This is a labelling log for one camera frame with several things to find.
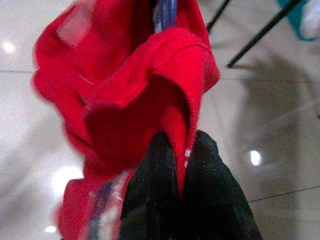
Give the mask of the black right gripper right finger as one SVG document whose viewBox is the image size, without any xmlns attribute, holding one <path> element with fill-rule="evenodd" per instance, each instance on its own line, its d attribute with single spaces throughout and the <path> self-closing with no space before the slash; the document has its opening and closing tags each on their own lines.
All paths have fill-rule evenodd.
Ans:
<svg viewBox="0 0 320 240">
<path fill-rule="evenodd" d="M 262 239 L 240 185 L 204 131 L 196 133 L 186 167 L 183 206 L 191 240 Z"/>
</svg>

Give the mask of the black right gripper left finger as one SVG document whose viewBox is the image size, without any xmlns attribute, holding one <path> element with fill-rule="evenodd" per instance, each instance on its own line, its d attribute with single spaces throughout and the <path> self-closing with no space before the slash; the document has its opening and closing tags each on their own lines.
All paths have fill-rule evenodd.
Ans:
<svg viewBox="0 0 320 240">
<path fill-rule="evenodd" d="M 173 148 L 155 134 L 129 181 L 121 211 L 121 240 L 181 240 L 180 197 Z"/>
</svg>

